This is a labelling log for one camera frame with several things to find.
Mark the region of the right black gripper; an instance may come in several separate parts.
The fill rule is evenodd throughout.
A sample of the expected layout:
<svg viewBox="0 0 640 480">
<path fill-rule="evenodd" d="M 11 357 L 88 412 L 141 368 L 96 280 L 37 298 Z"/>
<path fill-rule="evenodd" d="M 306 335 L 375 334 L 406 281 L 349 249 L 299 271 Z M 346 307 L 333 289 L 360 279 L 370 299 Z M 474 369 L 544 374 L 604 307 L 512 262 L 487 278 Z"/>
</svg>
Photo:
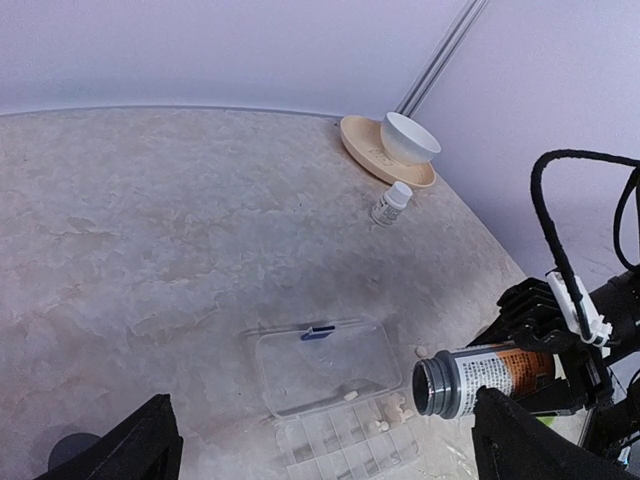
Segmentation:
<svg viewBox="0 0 640 480">
<path fill-rule="evenodd" d="M 468 347 L 515 345 L 530 336 L 527 326 L 497 319 L 482 330 Z M 627 385 L 615 376 L 618 364 L 639 363 L 639 346 L 618 346 L 605 355 L 592 347 L 560 356 L 564 376 L 516 400 L 534 416 L 571 416 L 590 413 L 582 447 L 606 460 L 617 460 L 639 444 L 639 373 Z"/>
</svg>

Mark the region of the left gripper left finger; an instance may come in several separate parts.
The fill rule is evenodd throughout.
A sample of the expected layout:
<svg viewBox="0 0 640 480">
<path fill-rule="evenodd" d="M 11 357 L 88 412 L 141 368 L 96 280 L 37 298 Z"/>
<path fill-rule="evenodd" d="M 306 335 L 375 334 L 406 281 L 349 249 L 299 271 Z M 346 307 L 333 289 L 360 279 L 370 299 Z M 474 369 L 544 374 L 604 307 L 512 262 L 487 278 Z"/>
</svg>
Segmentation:
<svg viewBox="0 0 640 480">
<path fill-rule="evenodd" d="M 182 437 L 168 394 L 157 394 L 95 445 L 42 479 L 177 479 Z"/>
</svg>

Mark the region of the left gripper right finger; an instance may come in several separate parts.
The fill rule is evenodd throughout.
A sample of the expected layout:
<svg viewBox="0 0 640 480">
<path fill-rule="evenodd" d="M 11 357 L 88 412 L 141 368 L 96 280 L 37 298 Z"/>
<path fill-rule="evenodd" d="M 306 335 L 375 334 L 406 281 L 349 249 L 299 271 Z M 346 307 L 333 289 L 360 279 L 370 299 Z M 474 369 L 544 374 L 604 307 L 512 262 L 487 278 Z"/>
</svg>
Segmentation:
<svg viewBox="0 0 640 480">
<path fill-rule="evenodd" d="M 482 387 L 472 439 L 480 479 L 628 479 L 630 474 L 580 448 L 497 389 Z"/>
</svg>

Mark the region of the orange pill bottle grey cap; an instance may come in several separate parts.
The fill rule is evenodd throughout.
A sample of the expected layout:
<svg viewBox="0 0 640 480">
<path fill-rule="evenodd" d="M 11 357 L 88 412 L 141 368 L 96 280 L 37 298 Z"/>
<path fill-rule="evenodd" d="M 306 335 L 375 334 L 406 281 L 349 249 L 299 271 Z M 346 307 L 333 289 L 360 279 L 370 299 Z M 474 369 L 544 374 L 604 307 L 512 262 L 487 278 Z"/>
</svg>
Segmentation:
<svg viewBox="0 0 640 480">
<path fill-rule="evenodd" d="M 555 376 L 550 354 L 510 344 L 473 346 L 443 350 L 416 362 L 412 395 L 419 414 L 456 419 L 473 413 L 482 387 L 520 399 L 546 387 Z"/>
</svg>

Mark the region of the clear plastic pill organizer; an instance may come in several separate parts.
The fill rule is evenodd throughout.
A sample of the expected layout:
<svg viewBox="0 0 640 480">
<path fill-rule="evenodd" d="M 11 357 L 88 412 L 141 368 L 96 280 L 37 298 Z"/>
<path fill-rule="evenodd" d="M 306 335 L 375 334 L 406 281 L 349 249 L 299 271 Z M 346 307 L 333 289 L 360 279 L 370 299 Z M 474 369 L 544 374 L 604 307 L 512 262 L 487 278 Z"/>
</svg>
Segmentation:
<svg viewBox="0 0 640 480">
<path fill-rule="evenodd" d="M 374 399 L 397 392 L 413 410 L 382 324 L 302 324 L 251 338 L 289 478 L 383 479 L 419 456 L 414 416 L 384 433 L 368 429 Z M 358 397 L 346 401 L 352 391 Z"/>
</svg>

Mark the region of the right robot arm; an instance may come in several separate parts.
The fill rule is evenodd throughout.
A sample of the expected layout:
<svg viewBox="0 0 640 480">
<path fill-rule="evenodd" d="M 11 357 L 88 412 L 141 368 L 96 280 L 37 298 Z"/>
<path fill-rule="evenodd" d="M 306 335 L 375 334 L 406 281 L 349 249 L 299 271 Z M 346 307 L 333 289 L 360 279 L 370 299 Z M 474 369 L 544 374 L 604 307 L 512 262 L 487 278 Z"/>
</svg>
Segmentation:
<svg viewBox="0 0 640 480">
<path fill-rule="evenodd" d="M 517 403 L 536 416 L 592 412 L 582 446 L 607 461 L 639 443 L 639 378 L 628 387 L 630 397 L 613 400 L 609 368 L 639 350 L 639 275 L 626 272 L 592 291 L 589 297 L 613 327 L 613 345 L 604 355 L 569 331 L 551 287 L 528 278 L 506 290 L 497 305 L 497 319 L 479 334 L 473 346 L 512 342 L 525 351 L 554 354 L 564 376 Z"/>
</svg>

